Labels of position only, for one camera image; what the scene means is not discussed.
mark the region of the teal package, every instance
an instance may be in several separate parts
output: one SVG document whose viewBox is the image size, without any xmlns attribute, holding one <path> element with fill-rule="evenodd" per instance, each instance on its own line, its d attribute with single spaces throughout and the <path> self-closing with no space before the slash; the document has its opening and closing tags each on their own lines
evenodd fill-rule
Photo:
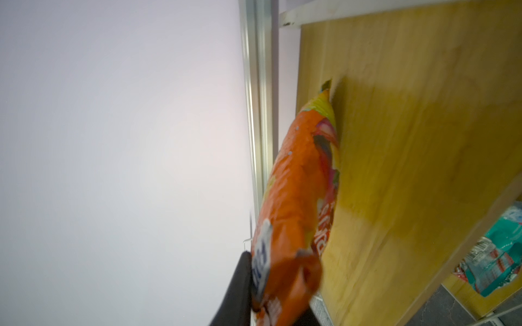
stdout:
<svg viewBox="0 0 522 326">
<path fill-rule="evenodd" d="M 464 258 L 469 284 L 486 297 L 511 282 L 522 260 L 522 202 L 515 202 Z"/>
</svg>

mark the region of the wooden shelf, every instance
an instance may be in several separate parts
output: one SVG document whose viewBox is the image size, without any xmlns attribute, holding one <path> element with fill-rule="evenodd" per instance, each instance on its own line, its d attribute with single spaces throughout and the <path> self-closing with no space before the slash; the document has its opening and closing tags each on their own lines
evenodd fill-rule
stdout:
<svg viewBox="0 0 522 326">
<path fill-rule="evenodd" d="M 335 325 L 404 325 L 522 192 L 522 2 L 304 25 L 298 106 L 333 78 Z"/>
</svg>

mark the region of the plastic packaging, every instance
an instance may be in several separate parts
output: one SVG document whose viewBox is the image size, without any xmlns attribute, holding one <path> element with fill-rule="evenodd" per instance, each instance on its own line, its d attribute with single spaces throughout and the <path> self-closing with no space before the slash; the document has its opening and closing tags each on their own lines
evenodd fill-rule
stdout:
<svg viewBox="0 0 522 326">
<path fill-rule="evenodd" d="M 299 112 L 277 155 L 252 241 L 257 325 L 291 325 L 318 290 L 339 181 L 331 81 Z"/>
<path fill-rule="evenodd" d="M 522 202 L 515 202 L 460 262 L 454 274 L 486 297 L 511 282 L 522 259 Z"/>
</svg>

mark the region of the gray floor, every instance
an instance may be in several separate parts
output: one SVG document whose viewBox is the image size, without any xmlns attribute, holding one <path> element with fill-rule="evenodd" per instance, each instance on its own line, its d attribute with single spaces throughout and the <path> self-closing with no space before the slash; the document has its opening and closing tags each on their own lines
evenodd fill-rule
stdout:
<svg viewBox="0 0 522 326">
<path fill-rule="evenodd" d="M 502 312 L 506 311 L 510 308 L 515 307 L 516 305 L 522 304 L 522 291 L 518 291 L 517 294 L 515 294 L 514 297 L 509 299 L 504 304 L 501 304 L 495 312 Z M 505 326 L 521 326 L 522 325 L 522 308 L 518 308 L 515 311 L 512 311 L 510 313 L 507 313 L 503 316 L 499 317 L 500 321 Z"/>
<path fill-rule="evenodd" d="M 520 303 L 522 303 L 522 292 L 500 305 L 495 312 L 505 311 Z M 310 301 L 310 307 L 321 325 L 333 326 L 320 294 Z M 504 326 L 522 326 L 522 308 L 500 317 L 500 321 Z M 466 326 L 473 322 L 474 319 L 467 311 L 443 286 L 440 286 L 406 326 Z"/>
<path fill-rule="evenodd" d="M 406 326 L 466 326 L 473 322 L 474 319 L 457 300 L 440 286 Z"/>
</svg>

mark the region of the white wall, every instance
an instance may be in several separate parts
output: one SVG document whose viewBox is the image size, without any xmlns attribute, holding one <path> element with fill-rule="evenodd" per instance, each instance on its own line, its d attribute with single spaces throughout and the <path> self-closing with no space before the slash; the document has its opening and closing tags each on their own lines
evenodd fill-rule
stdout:
<svg viewBox="0 0 522 326">
<path fill-rule="evenodd" d="M 0 324 L 207 325 L 249 237 L 239 9 L 0 2 Z"/>
</svg>

